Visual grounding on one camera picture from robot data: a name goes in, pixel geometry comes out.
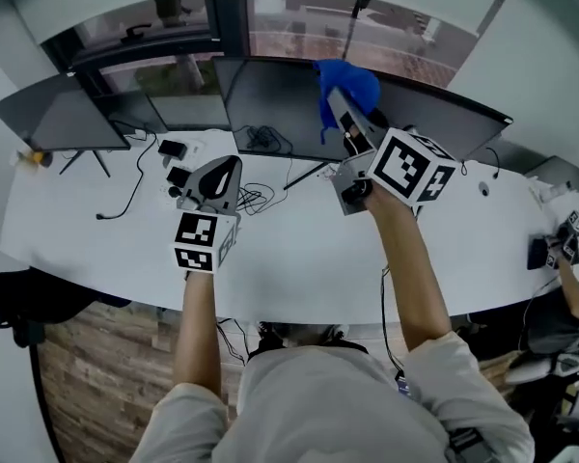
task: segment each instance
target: person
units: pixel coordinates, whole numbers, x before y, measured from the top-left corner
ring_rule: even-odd
[[[461,335],[480,361],[514,350],[553,356],[579,344],[579,282],[562,252],[557,263],[559,288],[524,302],[470,314],[470,321],[483,327],[477,333]]]
[[[228,428],[213,278],[192,274],[184,292],[175,387],[154,408],[132,462],[457,461],[463,448],[455,446],[455,452],[451,438],[459,432],[471,432],[471,441],[480,442],[476,449],[488,452],[477,462],[533,461],[528,426],[452,331],[411,209],[375,183],[365,205],[393,280],[411,397],[357,348],[274,349],[247,363],[237,418]]]

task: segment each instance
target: white t-shirt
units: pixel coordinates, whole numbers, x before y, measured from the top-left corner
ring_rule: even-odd
[[[474,427],[501,462],[531,462],[526,423],[481,375],[456,334],[410,352],[411,398],[369,355],[306,346],[255,357],[238,417],[205,388],[180,384],[154,408],[132,462],[444,462],[449,432]]]

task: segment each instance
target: white desk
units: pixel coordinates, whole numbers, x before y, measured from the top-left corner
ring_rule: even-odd
[[[230,133],[173,132],[164,139],[201,139],[198,165],[235,153]],[[1,250],[55,276],[105,293],[168,309],[181,308],[183,272],[170,245],[177,227],[175,201],[166,194],[169,170],[156,148],[143,158],[146,175],[126,215],[119,213],[139,173],[131,151],[104,153],[107,178],[84,154],[62,176],[67,161],[35,175],[18,169],[2,231]],[[267,183],[283,197],[290,161],[241,156],[242,184]],[[309,162],[293,161],[298,174]],[[542,208],[532,182],[493,167],[466,164],[443,199],[427,206],[419,223],[450,314],[491,309],[530,298],[554,272],[526,270],[529,235],[556,229],[579,195]],[[484,197],[480,181],[490,187]],[[256,216],[244,215],[235,247],[215,280],[217,313],[244,320],[301,323],[376,323],[384,253],[371,216],[343,216],[330,181],[309,177],[288,198]],[[579,265],[575,266],[579,277]],[[388,319],[398,315],[387,279]]]

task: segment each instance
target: wooden floor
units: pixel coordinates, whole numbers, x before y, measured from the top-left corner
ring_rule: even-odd
[[[246,358],[242,334],[223,324],[228,340]],[[114,309],[93,304],[74,319],[47,326],[39,346],[41,380],[54,431],[70,463],[128,461],[142,437],[154,405],[171,389],[179,313],[140,304]],[[254,326],[246,329],[250,350],[257,347]],[[389,343],[402,358],[405,344],[397,324],[389,324]],[[351,326],[348,340],[365,345],[392,371],[381,325]],[[222,339],[223,393],[228,416],[235,417],[242,363],[229,355]],[[513,357],[485,365],[496,387]]]

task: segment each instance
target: blue cloth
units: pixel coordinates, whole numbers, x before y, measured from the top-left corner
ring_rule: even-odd
[[[318,60],[313,67],[319,70],[319,114],[324,125],[319,136],[321,143],[325,144],[324,131],[338,127],[327,100],[333,88],[343,91],[363,114],[368,115],[379,101],[379,81],[373,72],[343,60]]]

